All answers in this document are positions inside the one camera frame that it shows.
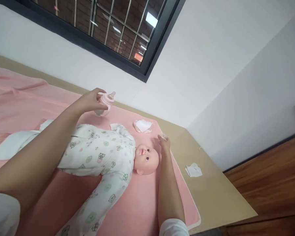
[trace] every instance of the window frame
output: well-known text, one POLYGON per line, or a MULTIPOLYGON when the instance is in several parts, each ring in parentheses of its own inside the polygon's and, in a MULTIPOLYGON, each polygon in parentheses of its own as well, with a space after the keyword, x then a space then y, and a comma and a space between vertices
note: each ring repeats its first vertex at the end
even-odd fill
MULTIPOLYGON (((152 38, 149 41, 149 45, 140 66, 30 0, 0 0, 0 4, 48 29, 49 31, 62 36, 66 40, 86 49, 87 51, 97 55, 98 57, 146 83, 185 1, 186 0, 164 1, 165 4, 163 9, 161 9, 162 13, 158 20, 158 24, 154 29, 152 38)), ((96 7, 94 7, 97 6, 96 2, 97 0, 92 0, 92 17, 95 16, 93 11, 94 8, 96 10, 96 7)))

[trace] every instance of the pink blanket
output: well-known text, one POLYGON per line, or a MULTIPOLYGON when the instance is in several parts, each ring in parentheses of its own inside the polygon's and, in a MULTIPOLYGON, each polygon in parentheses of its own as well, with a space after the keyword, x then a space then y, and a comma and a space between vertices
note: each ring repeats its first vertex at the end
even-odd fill
MULTIPOLYGON (((42 118, 55 119, 79 97, 78 94, 51 86, 42 79, 0 68, 0 134, 31 130, 42 118)), ((160 152, 157 134, 162 134, 162 131, 155 120, 112 107, 104 118, 88 112, 81 117, 79 123, 104 129, 109 129, 110 123, 122 123, 134 136, 136 144, 146 143, 160 152), (151 133, 135 131, 133 121, 142 118, 153 122, 151 133)), ((0 167, 4 163, 5 161, 0 161, 0 167)), ((200 224, 199 212, 175 161, 174 169, 186 224, 190 229, 200 224)), ((158 235, 159 174, 160 166, 151 175, 139 176, 134 173, 129 187, 109 211, 97 235, 158 235)), ((77 177, 56 170, 41 197, 21 218, 17 235, 55 235, 99 181, 100 177, 77 177)))

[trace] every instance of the folded tissue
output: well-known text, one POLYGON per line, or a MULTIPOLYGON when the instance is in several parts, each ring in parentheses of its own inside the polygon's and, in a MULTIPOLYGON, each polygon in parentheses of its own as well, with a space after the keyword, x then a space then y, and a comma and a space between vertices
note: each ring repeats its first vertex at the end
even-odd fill
POLYGON ((133 122, 134 128, 139 133, 150 133, 151 130, 151 122, 148 122, 146 120, 136 120, 133 122))
POLYGON ((196 163, 192 163, 190 166, 186 166, 185 170, 190 177, 199 177, 202 175, 201 169, 196 163))

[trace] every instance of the baby bottle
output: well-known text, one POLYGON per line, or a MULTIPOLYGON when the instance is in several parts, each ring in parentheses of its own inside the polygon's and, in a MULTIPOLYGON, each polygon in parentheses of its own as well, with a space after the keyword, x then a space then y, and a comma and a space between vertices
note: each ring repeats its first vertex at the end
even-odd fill
POLYGON ((105 116, 107 115, 107 113, 110 111, 110 107, 112 106, 113 102, 114 102, 114 96, 115 96, 115 92, 112 92, 111 94, 106 94, 104 93, 100 99, 99 99, 99 103, 105 105, 108 107, 108 110, 95 110, 95 114, 97 116, 105 116))

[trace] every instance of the beige table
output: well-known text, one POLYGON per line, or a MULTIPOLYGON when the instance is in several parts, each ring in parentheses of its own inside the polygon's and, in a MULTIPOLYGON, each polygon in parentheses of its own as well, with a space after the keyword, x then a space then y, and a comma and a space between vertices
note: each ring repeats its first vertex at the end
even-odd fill
MULTIPOLYGON (((0 67, 26 76, 44 79, 51 85, 75 93, 83 94, 87 92, 83 88, 2 56, 0 56, 0 67)), ((162 131, 170 137, 172 153, 201 216, 202 222, 200 226, 190 230, 190 234, 220 227, 257 215, 185 128, 118 102, 115 102, 114 105, 156 120, 162 131), (203 176, 190 178, 187 175, 185 165, 190 165, 193 162, 197 163, 201 168, 203 176)))

